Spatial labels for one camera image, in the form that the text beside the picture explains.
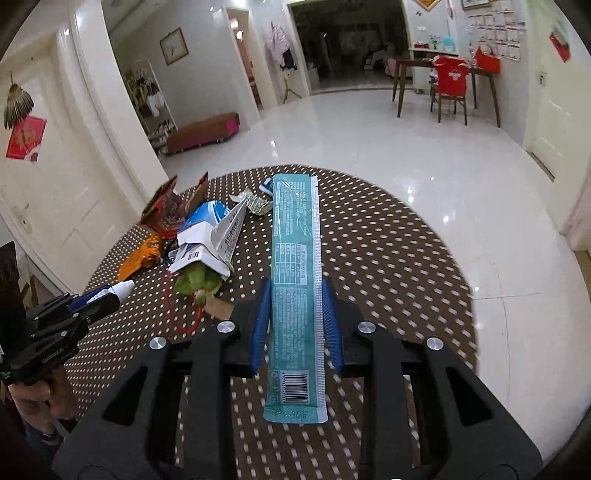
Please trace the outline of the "left hand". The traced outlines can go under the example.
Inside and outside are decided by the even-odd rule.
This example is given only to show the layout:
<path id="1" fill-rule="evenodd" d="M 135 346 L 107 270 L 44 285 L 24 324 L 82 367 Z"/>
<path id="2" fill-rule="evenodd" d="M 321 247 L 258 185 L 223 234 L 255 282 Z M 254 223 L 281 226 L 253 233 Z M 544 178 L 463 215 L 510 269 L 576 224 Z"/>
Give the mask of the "left hand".
<path id="1" fill-rule="evenodd" d="M 44 435 L 56 431 L 55 421 L 70 420 L 77 414 L 77 399 L 63 366 L 34 385 L 18 382 L 8 390 L 22 419 Z"/>

